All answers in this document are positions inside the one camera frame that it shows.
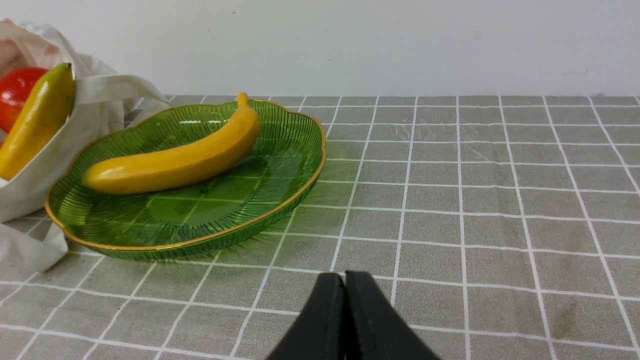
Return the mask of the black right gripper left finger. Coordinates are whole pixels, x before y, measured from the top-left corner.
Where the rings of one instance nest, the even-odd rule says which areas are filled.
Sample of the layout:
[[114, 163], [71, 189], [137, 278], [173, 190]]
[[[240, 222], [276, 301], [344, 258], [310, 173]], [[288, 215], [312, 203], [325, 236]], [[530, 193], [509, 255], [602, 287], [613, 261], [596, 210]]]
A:
[[343, 360], [345, 285], [341, 276], [317, 276], [310, 296], [268, 360]]

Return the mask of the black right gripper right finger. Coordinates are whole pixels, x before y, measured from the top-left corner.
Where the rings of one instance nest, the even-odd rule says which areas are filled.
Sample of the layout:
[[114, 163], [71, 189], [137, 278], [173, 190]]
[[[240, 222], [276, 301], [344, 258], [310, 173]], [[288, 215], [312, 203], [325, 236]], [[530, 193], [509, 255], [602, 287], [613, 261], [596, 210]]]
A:
[[346, 271], [349, 303], [346, 360], [439, 360], [365, 271]]

